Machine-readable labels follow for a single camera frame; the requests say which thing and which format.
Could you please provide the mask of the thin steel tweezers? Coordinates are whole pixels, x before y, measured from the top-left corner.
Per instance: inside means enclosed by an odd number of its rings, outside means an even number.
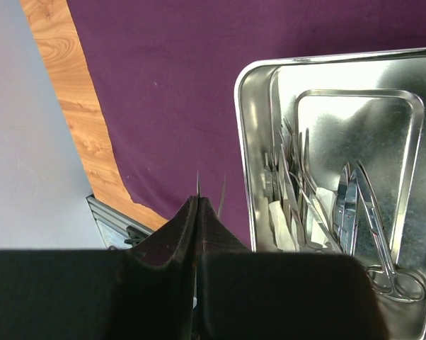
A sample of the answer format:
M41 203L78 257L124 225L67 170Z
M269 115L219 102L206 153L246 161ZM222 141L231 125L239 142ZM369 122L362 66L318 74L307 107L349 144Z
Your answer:
M218 207L217 207L217 210L216 210L216 214L217 214L217 217L219 219L221 219L223 209L224 209L225 194L226 194L226 176L224 176L223 184L222 184L222 187L221 187L221 195L220 195L220 199L219 199L219 204L218 204ZM200 183L200 172L199 171L197 171L197 175L196 175L196 196L198 198L202 197L201 183Z

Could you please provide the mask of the purple surgical wrap cloth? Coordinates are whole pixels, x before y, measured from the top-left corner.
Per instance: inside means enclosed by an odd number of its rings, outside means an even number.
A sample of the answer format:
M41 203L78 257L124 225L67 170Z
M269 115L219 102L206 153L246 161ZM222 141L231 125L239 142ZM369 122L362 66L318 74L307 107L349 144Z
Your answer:
M250 228L234 108L258 60L426 47L426 1L70 1L135 203L172 218L200 180L222 222Z

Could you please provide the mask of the steel forceps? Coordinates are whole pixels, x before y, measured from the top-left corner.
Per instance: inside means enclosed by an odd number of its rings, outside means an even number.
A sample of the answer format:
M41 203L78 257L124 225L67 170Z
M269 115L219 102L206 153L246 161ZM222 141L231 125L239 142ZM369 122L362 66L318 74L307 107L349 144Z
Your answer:
M268 199L269 224L276 250L338 253L339 245L332 222L308 173L307 143L298 127L283 118L271 152L264 153L265 197Z

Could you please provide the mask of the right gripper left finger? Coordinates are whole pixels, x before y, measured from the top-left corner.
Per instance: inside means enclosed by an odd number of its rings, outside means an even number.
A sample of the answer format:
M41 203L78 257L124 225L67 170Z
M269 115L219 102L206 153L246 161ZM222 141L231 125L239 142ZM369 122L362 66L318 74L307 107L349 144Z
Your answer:
M0 339L189 339L190 197L127 250L0 250Z

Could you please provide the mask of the steel instrument tray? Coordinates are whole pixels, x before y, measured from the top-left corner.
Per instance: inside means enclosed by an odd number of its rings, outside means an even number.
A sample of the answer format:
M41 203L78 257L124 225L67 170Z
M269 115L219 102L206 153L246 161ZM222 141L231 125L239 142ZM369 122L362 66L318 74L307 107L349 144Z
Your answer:
M426 339L426 47L253 62L234 101L251 249L351 256Z

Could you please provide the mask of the white gauze pad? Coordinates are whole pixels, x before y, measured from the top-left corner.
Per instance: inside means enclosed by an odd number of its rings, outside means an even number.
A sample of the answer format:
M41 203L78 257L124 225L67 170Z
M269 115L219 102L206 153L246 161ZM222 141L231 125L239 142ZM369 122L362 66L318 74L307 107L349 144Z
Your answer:
M286 182L269 207L270 226L276 250L285 252L317 251L340 253L327 211L316 195Z

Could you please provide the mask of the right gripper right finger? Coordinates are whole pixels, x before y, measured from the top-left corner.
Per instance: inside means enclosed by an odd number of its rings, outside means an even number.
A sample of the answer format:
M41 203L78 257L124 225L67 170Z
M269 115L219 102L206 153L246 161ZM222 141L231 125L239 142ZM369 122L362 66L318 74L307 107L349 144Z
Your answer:
M387 339L363 268L337 254L252 252L201 198L196 226L201 339Z

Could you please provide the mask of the steel scissors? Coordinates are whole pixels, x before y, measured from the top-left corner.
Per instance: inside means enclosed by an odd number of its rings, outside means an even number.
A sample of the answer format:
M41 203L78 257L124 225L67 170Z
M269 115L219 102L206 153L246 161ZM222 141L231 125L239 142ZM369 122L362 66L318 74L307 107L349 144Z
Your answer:
M425 285L413 274L396 267L381 219L379 204L362 163L354 169L344 165L333 208L333 230L342 252L354 256L357 244L358 210L363 207L379 263L366 266L365 272L375 293L387 299L413 303L426 296Z

